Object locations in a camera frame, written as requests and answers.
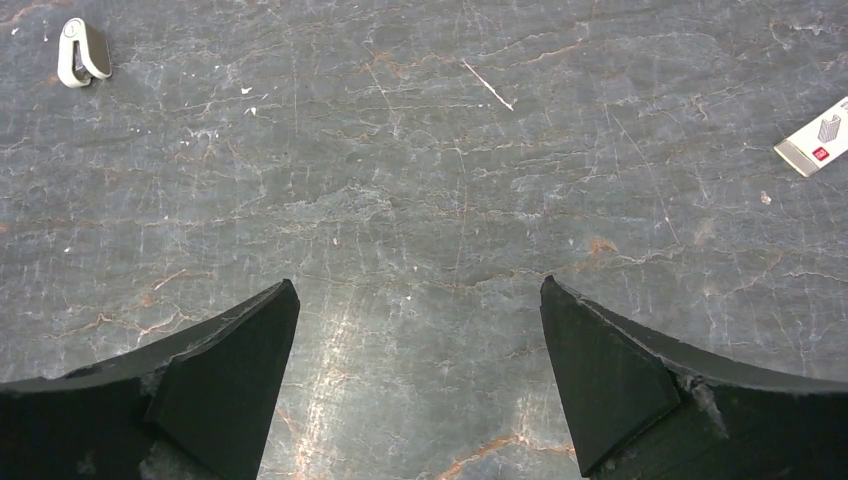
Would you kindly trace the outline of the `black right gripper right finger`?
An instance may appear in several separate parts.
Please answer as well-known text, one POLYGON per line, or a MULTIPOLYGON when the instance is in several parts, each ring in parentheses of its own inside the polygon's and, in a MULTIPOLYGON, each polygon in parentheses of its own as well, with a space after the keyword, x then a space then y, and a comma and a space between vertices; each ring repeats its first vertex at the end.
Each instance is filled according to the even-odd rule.
POLYGON ((843 479, 847 386, 738 362, 544 280, 544 336, 588 479, 843 479))

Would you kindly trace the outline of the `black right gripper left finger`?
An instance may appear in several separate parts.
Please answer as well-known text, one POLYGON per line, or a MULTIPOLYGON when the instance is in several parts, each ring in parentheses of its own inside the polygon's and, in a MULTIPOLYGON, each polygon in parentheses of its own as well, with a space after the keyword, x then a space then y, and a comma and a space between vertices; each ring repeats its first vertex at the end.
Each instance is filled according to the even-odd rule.
POLYGON ((253 479, 296 332, 293 283, 134 351, 1 387, 5 479, 253 479))

